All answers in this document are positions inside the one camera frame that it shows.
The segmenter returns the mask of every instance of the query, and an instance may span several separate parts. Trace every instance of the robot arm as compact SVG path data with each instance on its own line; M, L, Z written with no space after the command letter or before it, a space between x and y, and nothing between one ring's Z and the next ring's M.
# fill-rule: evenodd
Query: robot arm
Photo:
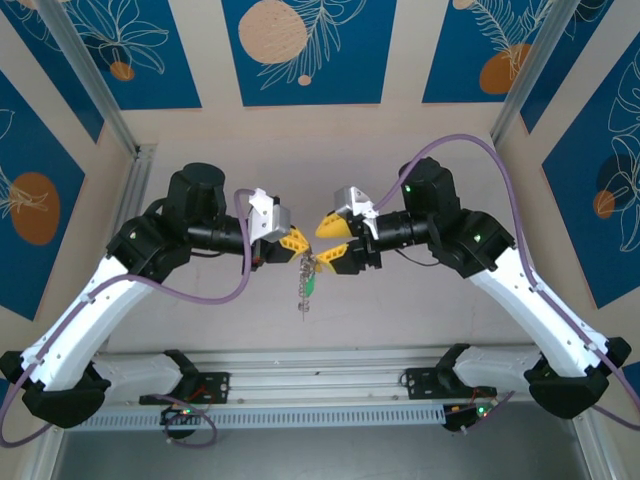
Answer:
M335 273L358 274L367 266L381 268L384 251L426 244L441 264L498 301L537 346L505 352L456 345L438 367L444 385L529 392L562 418L573 418L595 404L608 386L610 371L593 350L600 349L620 366L629 345L589 327L534 272L537 289L544 289L591 339L585 345L531 288L513 237L487 213L461 208L451 172L438 162L421 160L402 192L406 210L385 215L373 211L368 197L355 187L337 192L335 211L316 235L356 239L317 255L317 260Z
M109 242L95 274L55 325L24 352L7 352L0 358L0 370L13 383L37 364L23 385L23 402L32 414L67 428L85 421L104 403L153 393L189 393L195 367L180 352L109 362L94 357L127 313L153 290L142 282L123 281L104 289L40 361L36 354L60 323L87 302L91 291L114 277L131 274L162 283L173 269L188 263L194 249L242 255L240 220L226 215L224 181L224 173L207 164L189 164L175 173L167 197L127 221ZM253 270L263 263L290 261L306 249L306 240L291 228L289 211L277 197L256 189L249 203Z

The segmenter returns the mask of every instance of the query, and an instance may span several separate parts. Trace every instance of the green object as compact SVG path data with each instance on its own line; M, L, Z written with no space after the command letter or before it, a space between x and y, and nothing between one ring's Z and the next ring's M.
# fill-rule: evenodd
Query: green object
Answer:
M305 290L305 295L307 297L310 297L315 288L316 288L316 274L314 273L313 275L311 275L311 277L309 277L309 280L307 281L307 289Z

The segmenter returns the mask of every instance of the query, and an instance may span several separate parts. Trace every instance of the small hanging object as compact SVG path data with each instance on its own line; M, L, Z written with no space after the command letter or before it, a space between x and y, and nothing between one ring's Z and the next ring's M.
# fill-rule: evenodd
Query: small hanging object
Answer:
M316 258L311 249L309 249L300 258L300 285L298 287L300 302L298 303L298 311L302 312L302 321L304 321L304 314L309 311L309 297L316 285L316 270Z

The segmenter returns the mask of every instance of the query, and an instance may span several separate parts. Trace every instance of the grey floor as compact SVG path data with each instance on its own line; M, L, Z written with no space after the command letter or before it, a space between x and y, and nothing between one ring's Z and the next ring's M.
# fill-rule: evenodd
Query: grey floor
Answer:
M202 440L208 432L192 439ZM467 436L440 426L221 431L185 450L162 434L69 433L54 479L431 480L590 478L570 422L512 404Z

